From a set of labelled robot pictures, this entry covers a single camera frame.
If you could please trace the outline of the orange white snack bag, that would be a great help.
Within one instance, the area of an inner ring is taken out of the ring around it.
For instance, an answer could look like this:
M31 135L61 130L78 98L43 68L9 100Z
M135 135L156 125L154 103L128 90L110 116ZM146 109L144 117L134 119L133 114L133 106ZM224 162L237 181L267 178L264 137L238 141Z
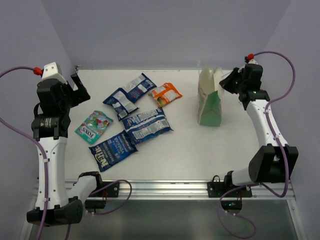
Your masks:
M152 89L148 96L153 97L158 108L163 108L176 99L181 98L183 95L175 88L175 86L166 82L163 85Z

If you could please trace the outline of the blue white snack bag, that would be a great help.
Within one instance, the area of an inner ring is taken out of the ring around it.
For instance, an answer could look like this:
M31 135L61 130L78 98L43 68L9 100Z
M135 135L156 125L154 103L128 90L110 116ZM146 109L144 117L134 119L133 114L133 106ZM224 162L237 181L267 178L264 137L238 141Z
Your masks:
M156 87L157 85L142 72L134 80L120 87L120 89L132 103L136 103L148 91Z

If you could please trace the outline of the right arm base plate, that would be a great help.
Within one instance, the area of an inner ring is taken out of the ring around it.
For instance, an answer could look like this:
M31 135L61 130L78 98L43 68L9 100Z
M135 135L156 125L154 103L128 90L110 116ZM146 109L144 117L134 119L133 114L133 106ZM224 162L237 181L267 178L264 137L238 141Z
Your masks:
M220 198L228 191L231 191L231 193L228 193L225 198L237 198L237 197L243 197L243 198L251 198L253 196L252 190L247 190L246 187L243 187L238 190L234 190L238 188L239 186L231 185L231 186L225 186L225 184L221 181L209 181L207 182L207 192L209 198Z

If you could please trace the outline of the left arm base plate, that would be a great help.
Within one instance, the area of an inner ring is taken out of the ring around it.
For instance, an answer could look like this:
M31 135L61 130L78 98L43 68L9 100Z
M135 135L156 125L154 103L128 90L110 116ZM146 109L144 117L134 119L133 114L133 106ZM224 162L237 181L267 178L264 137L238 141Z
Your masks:
M119 189L120 189L120 183L116 182L99 192L91 193L90 197L117 198L119 196Z

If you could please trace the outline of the green paper bag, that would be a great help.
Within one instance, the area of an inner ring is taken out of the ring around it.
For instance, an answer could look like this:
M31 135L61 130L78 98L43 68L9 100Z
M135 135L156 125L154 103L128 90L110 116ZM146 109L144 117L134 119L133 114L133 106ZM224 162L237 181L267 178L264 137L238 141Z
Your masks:
M206 127L219 127L222 123L222 98L225 90L220 82L227 77L221 67L203 65L198 72L197 123Z

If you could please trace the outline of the green candy bag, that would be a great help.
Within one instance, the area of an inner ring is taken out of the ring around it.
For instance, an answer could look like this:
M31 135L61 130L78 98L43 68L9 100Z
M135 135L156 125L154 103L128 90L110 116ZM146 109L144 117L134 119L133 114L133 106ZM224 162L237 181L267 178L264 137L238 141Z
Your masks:
M113 122L104 112L94 110L74 132L92 145Z

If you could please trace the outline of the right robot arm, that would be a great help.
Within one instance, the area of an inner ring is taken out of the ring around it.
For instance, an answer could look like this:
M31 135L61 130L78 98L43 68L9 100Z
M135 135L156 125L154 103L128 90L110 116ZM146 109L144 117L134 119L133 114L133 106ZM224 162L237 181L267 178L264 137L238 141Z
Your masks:
M298 149L290 146L281 134L271 109L267 91L261 89L263 67L250 60L241 68L234 68L220 86L237 94L249 115L258 139L259 149L248 167L229 171L224 177L223 192L235 196L241 186L260 183L284 183L289 187L290 176L298 159Z

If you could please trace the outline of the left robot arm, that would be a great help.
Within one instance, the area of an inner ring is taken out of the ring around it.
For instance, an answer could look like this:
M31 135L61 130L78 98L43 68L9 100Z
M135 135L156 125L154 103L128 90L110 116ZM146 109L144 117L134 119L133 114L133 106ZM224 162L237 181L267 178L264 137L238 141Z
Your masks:
M39 185L35 208L27 212L26 218L28 223L40 227L80 223L87 198L99 196L104 190L97 171L81 173L75 185L70 190L66 188L65 152L70 110L91 98L79 76L74 73L70 77L76 90L56 76L37 84L39 103L33 109L31 129L38 150Z

